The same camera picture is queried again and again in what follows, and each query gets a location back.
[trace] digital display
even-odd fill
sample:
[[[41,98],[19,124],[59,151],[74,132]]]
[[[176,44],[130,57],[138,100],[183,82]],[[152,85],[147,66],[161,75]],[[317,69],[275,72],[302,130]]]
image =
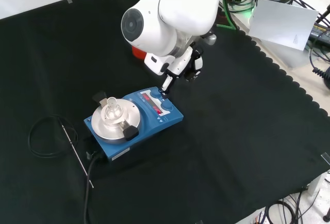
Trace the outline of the digital display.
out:
[[[150,104],[150,106],[158,113],[158,114],[161,114],[163,113],[159,108],[158,106],[150,99],[150,97],[146,94],[146,93],[143,93],[142,94],[143,98],[145,98],[146,102],[148,102]]]

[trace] device label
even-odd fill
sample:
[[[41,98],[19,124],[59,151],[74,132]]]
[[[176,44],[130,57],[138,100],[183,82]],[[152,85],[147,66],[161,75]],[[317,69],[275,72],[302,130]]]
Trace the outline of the device label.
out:
[[[119,154],[115,155],[114,157],[111,158],[111,160],[117,159],[119,156],[122,156],[124,153],[128,152],[130,147],[126,148],[124,151],[121,151]]]

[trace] green cable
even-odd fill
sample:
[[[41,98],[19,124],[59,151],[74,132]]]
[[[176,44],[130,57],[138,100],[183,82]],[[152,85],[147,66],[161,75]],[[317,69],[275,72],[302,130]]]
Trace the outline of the green cable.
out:
[[[222,3],[223,3],[223,10],[224,10],[224,12],[225,12],[225,15],[226,15],[226,17],[227,17],[227,20],[228,20],[228,22],[229,22],[231,28],[232,28],[233,30],[236,30],[236,27],[233,25],[232,21],[230,20],[230,18],[229,18],[229,16],[228,16],[227,6],[226,6],[226,0],[222,0]]]
[[[231,30],[236,30],[235,27],[229,27],[229,26],[221,25],[221,24],[217,24],[217,27],[224,27],[224,28],[228,28],[228,29],[231,29]]]

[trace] black fabric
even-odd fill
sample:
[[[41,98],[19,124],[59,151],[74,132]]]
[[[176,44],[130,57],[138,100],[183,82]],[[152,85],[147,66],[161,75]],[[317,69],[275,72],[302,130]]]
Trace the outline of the black fabric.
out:
[[[121,97],[163,80],[121,35],[138,0],[72,1],[0,21],[2,223],[82,222],[85,177],[74,155],[42,160],[27,149],[38,118],[63,115],[83,139],[96,92]],[[236,223],[328,169],[327,114],[243,32],[216,35],[197,80],[172,88],[184,120],[95,166],[97,223]]]

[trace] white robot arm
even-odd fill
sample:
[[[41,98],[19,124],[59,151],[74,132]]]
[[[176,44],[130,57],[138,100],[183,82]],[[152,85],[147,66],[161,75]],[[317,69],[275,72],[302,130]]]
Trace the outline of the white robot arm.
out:
[[[199,74],[203,65],[201,51],[190,45],[209,33],[218,3],[219,0],[140,0],[124,13],[121,28],[125,39],[147,52],[144,62],[154,73],[168,75],[162,92],[166,93],[191,63],[192,78]],[[214,44],[216,37],[210,35],[208,41]]]

